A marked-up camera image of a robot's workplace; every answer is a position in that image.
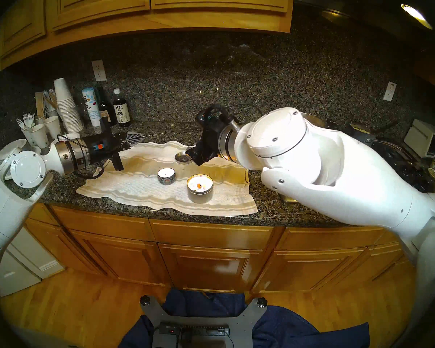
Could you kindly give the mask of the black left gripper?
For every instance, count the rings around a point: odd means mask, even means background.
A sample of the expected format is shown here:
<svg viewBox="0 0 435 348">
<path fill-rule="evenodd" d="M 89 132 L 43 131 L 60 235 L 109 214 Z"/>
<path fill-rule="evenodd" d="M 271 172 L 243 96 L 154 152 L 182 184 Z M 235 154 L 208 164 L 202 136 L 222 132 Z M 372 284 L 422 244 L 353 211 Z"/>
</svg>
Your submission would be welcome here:
<svg viewBox="0 0 435 348">
<path fill-rule="evenodd" d="M 110 159 L 115 170 L 122 171 L 124 166 L 119 152 L 131 149 L 129 142 L 143 142 L 146 136 L 138 132 L 113 134 L 107 117 L 102 117 L 99 122 L 101 133 L 83 138 L 83 145 L 88 150 L 89 163 L 101 163 L 102 160 Z"/>
</svg>

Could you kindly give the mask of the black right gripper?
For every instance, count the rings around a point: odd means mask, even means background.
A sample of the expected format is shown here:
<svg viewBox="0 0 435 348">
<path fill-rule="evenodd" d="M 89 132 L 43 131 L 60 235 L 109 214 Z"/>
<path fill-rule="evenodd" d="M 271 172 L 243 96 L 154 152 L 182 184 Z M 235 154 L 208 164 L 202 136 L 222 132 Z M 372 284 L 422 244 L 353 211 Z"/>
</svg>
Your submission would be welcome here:
<svg viewBox="0 0 435 348">
<path fill-rule="evenodd" d="M 236 132 L 237 122 L 235 117 L 229 114 L 224 106 L 214 103 L 208 108 L 199 111 L 197 114 L 197 124 L 202 129 L 200 140 L 196 146 L 188 148 L 185 154 L 197 166 L 202 166 L 218 157 L 221 134 L 227 127 Z"/>
</svg>

